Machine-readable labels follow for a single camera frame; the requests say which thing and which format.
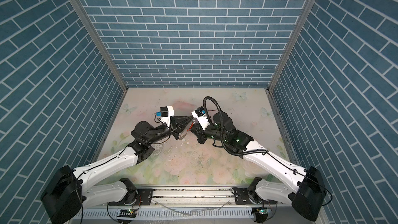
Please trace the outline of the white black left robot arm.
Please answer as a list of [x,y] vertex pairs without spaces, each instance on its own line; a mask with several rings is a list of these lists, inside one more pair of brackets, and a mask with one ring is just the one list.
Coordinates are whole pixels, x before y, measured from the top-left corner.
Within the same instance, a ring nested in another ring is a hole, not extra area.
[[128,178],[99,186],[111,175],[145,161],[154,152],[153,145],[164,138],[179,135],[193,120],[192,116],[168,116],[154,127],[147,121],[139,122],[131,135],[134,141],[108,158],[70,168],[58,169],[47,183],[40,200],[53,224],[64,224],[88,207],[115,202],[129,205],[137,202],[137,189]]

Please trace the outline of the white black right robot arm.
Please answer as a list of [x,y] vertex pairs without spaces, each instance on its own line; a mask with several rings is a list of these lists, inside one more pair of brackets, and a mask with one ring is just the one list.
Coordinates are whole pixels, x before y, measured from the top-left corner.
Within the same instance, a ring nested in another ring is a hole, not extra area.
[[279,180],[278,183],[268,183],[264,179],[254,179],[248,187],[253,203],[273,200],[289,204],[305,219],[317,220],[328,193],[319,170],[315,167],[306,169],[267,150],[253,137],[236,129],[224,112],[216,113],[213,122],[208,121],[203,110],[193,111],[192,116],[191,132],[199,143],[208,139],[220,141],[228,154],[256,164]]

